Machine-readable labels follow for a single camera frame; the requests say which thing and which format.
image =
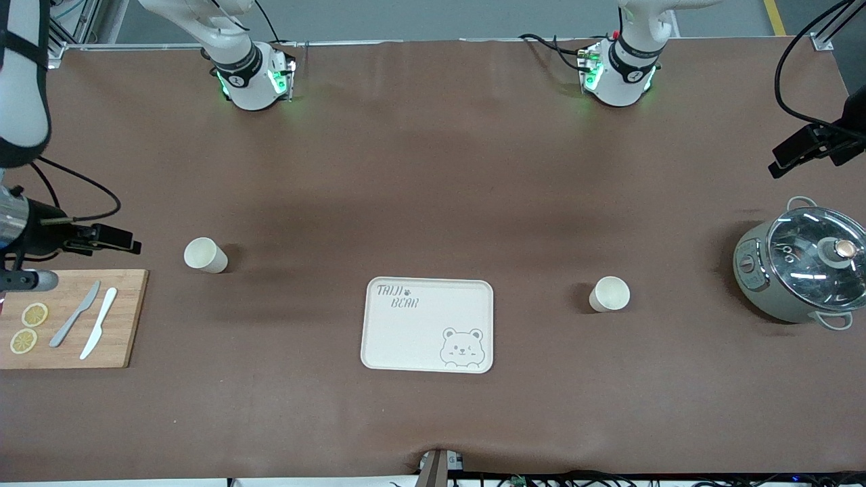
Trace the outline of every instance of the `knife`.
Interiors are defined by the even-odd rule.
[[[96,324],[94,324],[94,331],[90,332],[90,338],[87,339],[87,345],[84,346],[84,350],[81,350],[81,356],[78,357],[80,360],[86,359],[87,356],[94,351],[96,344],[99,343],[100,337],[102,336],[102,322],[106,319],[108,310],[111,308],[116,295],[117,288],[108,288],[108,291],[106,291],[106,297],[102,300],[100,315],[96,318]]]
[[[85,311],[87,311],[88,308],[90,308],[90,305],[94,303],[94,300],[96,299],[96,293],[98,292],[100,292],[99,281],[94,282],[94,286],[90,288],[90,291],[87,293],[86,296],[84,296],[84,300],[81,301],[81,304],[78,305],[78,309],[76,309],[72,316],[69,316],[69,319],[66,320],[66,324],[63,325],[63,328],[57,330],[57,333],[48,343],[49,347],[57,348],[60,346],[61,343],[63,343],[63,339],[66,338],[66,335],[69,333],[69,329],[71,329],[72,325],[75,323],[75,320],[78,319],[81,313],[84,313]]]

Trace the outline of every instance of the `wooden cutting board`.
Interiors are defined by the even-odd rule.
[[[105,368],[126,367],[132,352],[135,328],[139,323],[141,302],[145,295],[147,271],[144,269],[56,270],[60,278],[55,289],[42,293],[7,293],[0,312],[0,369],[11,368]],[[87,311],[75,321],[66,340],[51,348],[48,343],[78,305],[100,281],[100,291]],[[102,338],[85,360],[80,360],[87,338],[100,313],[108,288],[117,288],[117,297],[102,322]],[[36,346],[26,354],[13,354],[12,335],[26,328],[22,312],[34,302],[48,306],[48,319],[32,328]]]

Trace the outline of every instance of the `gray floor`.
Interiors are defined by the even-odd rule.
[[[121,3],[123,0],[112,0]],[[836,0],[777,0],[789,35]],[[298,42],[516,37],[585,37],[617,27],[613,0],[260,0],[280,38]],[[726,0],[700,10],[678,10],[684,37],[771,36],[763,0]],[[240,20],[255,40],[269,41],[268,25],[253,8]],[[189,35],[129,0],[117,43],[184,43]],[[834,40],[834,55],[853,91],[866,85],[866,10]]]

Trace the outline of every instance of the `yellow floor line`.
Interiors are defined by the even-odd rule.
[[[779,7],[776,6],[776,0],[764,0],[766,14],[770,17],[770,25],[772,32],[776,36],[787,36],[785,33],[785,25],[782,24],[782,17],[779,15]]]

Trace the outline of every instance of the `gray plastic knife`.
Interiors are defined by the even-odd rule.
[[[66,338],[66,335],[69,333],[69,329],[72,328],[75,320],[78,319],[81,313],[84,313],[85,311],[87,311],[88,308],[90,308],[90,305],[94,303],[94,300],[96,300],[96,295],[99,292],[100,282],[97,281],[94,282],[94,286],[90,288],[90,291],[87,293],[86,296],[84,296],[84,300],[81,301],[81,304],[78,305],[78,309],[76,309],[72,316],[69,316],[69,319],[66,320],[63,328],[57,330],[57,333],[55,333],[54,337],[51,338],[51,341],[48,343],[49,347],[57,348],[60,346],[61,343],[63,343],[63,339]]]

